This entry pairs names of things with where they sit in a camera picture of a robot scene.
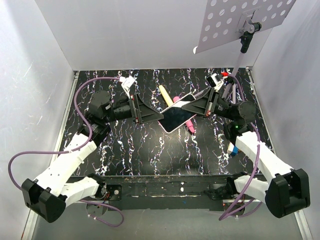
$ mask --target floor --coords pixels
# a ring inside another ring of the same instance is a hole
[[[295,215],[275,218],[263,204],[254,214],[236,220],[223,221],[208,209],[124,210],[124,223],[108,227],[86,214],[84,203],[66,208],[55,222],[48,223],[38,217],[33,240],[56,239],[112,239],[112,240],[301,240],[302,236]],[[121,218],[115,211],[108,211],[102,219],[113,224]]]
[[[172,98],[182,97],[188,93],[196,94],[209,86],[206,77],[225,70],[188,68],[81,71],[77,88],[94,77],[131,75],[136,82],[131,87],[130,93],[139,93],[145,103],[160,112],[167,105],[160,94],[159,85],[163,85]],[[239,70],[238,78],[246,99],[255,102],[257,107],[255,124],[259,129],[261,140],[271,147],[249,76],[244,68]],[[88,109],[92,93],[99,90],[109,91],[114,101],[124,95],[118,81],[95,81],[89,84],[78,98],[82,111]],[[218,116],[195,117],[192,122],[196,129],[193,135],[184,126],[168,134],[162,130],[158,122],[143,125],[135,125],[131,119],[113,122],[107,141],[88,157],[89,159],[75,171],[74,175],[86,176],[90,173],[102,176],[224,175],[252,171],[252,162],[243,153],[236,156],[227,154],[229,142],[223,134],[225,119]],[[80,118],[72,105],[60,149],[68,145],[80,124]]]

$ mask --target marker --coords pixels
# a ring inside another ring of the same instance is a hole
[[[171,100],[171,97],[167,93],[164,86],[160,85],[159,90],[160,90],[162,97],[164,98],[165,103],[168,105],[168,107],[172,106],[174,104],[174,102]]]
[[[173,102],[176,102],[176,101],[178,101],[179,99],[180,99],[180,98],[179,98],[178,96],[175,96],[175,97],[173,98]],[[189,131],[190,131],[192,134],[195,133],[194,125],[193,125],[193,123],[192,123],[191,120],[187,121],[187,122],[185,123],[185,125],[186,125],[186,127],[189,129]]]

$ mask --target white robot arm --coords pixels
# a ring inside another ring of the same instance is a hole
[[[254,132],[237,136],[235,146],[254,163],[257,154],[257,136]],[[281,218],[310,205],[307,173],[284,163],[264,142],[260,142],[258,168],[266,181],[253,178],[245,194],[265,203],[275,217]],[[249,178],[243,175],[233,179],[238,193],[244,189]]]
[[[88,137],[75,134],[65,151],[75,149]],[[22,193],[27,207],[41,215],[49,223],[57,220],[66,207],[85,197],[103,198],[107,185],[99,176],[90,174],[75,183],[66,183],[74,171],[97,148],[89,141],[83,148],[69,154],[61,154],[43,173],[33,181],[27,179],[22,184]]]

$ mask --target perforated metal plate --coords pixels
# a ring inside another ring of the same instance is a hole
[[[252,21],[264,31],[281,25],[296,0],[208,0],[201,35],[195,53],[238,40],[238,24],[252,13]]]

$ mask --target metal bracket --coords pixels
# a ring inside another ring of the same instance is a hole
[[[164,119],[164,116],[161,113],[147,106],[137,93],[134,95],[134,97],[130,97],[129,104],[132,120],[136,124],[145,124]]]
[[[108,201],[119,201],[122,198],[122,186],[120,184],[108,184],[107,191],[110,193]]]
[[[251,34],[254,33],[255,27],[252,22],[252,18],[254,17],[254,14],[256,11],[260,10],[260,6],[256,7],[254,9],[244,11],[240,17],[238,26],[236,27],[236,32],[244,33],[249,32]]]

